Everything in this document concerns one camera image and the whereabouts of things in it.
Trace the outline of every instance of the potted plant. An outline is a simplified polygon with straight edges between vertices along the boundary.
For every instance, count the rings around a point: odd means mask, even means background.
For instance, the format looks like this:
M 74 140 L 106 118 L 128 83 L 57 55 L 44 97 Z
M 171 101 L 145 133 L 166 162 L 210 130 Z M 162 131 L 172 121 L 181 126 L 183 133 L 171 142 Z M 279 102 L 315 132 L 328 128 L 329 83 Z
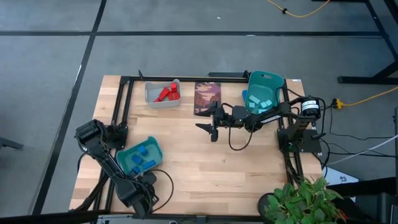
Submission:
M 260 198 L 257 209 L 263 218 L 275 224 L 345 222 L 343 212 L 332 202 L 335 198 L 343 198 L 334 190 L 327 189 L 326 185 L 324 177 L 314 183 L 304 178 L 297 189 L 285 184 L 283 189 L 275 189 L 274 193 Z

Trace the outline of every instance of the wooden table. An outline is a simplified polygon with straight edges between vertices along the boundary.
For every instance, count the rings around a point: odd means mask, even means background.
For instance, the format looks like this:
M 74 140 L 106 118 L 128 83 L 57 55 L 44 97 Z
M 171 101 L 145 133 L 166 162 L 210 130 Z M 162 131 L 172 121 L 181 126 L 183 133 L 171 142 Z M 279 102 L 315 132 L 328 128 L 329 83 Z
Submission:
M 119 80 L 120 76 L 107 75 L 103 78 L 93 117 L 104 124 L 111 122 Z M 288 88 L 304 94 L 300 80 L 286 81 Z M 219 128 L 218 141 L 210 142 L 210 135 L 195 126 L 195 123 L 211 123 L 211 118 L 193 115 L 194 82 L 181 82 L 180 106 L 163 109 L 150 109 L 146 105 L 144 83 L 134 82 L 126 149 L 146 140 L 148 136 L 155 137 L 160 144 L 164 161 L 158 168 L 171 175 L 175 190 L 171 201 L 156 213 L 258 215 L 256 204 L 260 196 L 273 192 L 287 182 L 285 164 L 277 142 L 278 122 L 266 124 L 255 132 L 250 145 L 244 150 L 233 151 L 228 146 L 227 129 Z M 221 100 L 231 105 L 243 105 L 242 91 L 246 88 L 247 83 L 222 83 Z M 120 121 L 123 109 L 119 111 Z M 244 129 L 232 129 L 231 135 L 231 143 L 235 148 L 242 147 L 249 138 L 249 133 Z M 301 153 L 301 160 L 307 177 L 316 179 L 322 175 L 320 163 L 313 155 Z M 100 171 L 101 167 L 91 157 L 82 159 L 70 208 L 79 206 L 93 190 Z M 171 184 L 164 174 L 156 172 L 155 175 L 157 182 L 154 187 L 160 198 L 156 208 L 169 197 Z M 100 208 L 104 208 L 107 191 L 106 185 Z M 132 207 L 126 208 L 114 194 L 111 211 L 134 210 Z

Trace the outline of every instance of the teal container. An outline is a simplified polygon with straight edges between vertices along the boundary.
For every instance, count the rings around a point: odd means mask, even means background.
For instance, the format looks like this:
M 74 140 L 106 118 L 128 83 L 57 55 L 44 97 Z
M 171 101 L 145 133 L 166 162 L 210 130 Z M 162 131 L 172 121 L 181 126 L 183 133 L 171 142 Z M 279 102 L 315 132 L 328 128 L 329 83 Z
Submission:
M 263 71 L 252 72 L 244 106 L 253 114 L 259 114 L 277 106 L 280 98 L 278 91 L 276 96 L 278 101 L 276 101 L 275 91 L 284 83 L 284 79 L 279 75 Z
M 116 154 L 116 161 L 126 175 L 139 175 L 162 163 L 163 154 L 156 139 L 149 136 L 147 140 Z

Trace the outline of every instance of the white cable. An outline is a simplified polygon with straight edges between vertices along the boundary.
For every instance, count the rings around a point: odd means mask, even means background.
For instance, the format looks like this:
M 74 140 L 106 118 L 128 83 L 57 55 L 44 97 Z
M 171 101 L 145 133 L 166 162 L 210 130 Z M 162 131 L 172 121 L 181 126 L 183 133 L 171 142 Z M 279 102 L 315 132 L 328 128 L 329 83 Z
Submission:
M 354 156 L 360 155 L 360 154 L 365 153 L 365 152 L 368 152 L 368 151 L 372 151 L 372 150 L 374 150 L 374 149 L 377 149 L 377 148 L 379 148 L 379 147 L 381 147 L 381 146 L 383 146 L 383 145 L 385 145 L 385 144 L 391 142 L 392 140 L 394 140 L 394 139 L 396 139 L 396 138 L 398 138 L 398 134 L 397 134 L 396 136 L 394 136 L 394 137 L 388 139 L 387 141 L 378 144 L 377 146 L 374 146 L 374 147 L 372 147 L 372 148 L 370 148 L 370 149 L 367 149 L 367 150 L 365 150 L 365 151 L 359 152 L 359 153 L 357 153 L 357 154 L 355 154 L 355 155 L 348 156 L 348 157 L 346 157 L 346 158 L 344 158 L 344 159 L 340 159 L 339 161 L 328 163 L 328 165 L 333 165 L 333 164 L 336 164 L 336 163 L 339 163 L 339 162 L 343 162 L 344 160 L 351 159 L 351 158 L 354 157 Z

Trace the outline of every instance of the black pot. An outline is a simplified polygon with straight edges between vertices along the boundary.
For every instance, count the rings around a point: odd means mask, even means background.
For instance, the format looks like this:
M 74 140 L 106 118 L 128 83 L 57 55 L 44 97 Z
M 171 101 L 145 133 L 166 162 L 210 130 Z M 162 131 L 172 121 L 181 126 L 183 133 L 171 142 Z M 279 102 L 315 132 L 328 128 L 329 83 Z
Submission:
M 272 220 L 269 220 L 268 218 L 266 218 L 266 210 L 264 208 L 264 206 L 268 206 L 269 202 L 268 202 L 268 195 L 274 195 L 274 193 L 266 193 L 263 196 L 261 196 L 261 198 L 259 199 L 259 201 L 257 202 L 257 211 L 260 214 L 260 217 L 267 223 L 273 223 Z

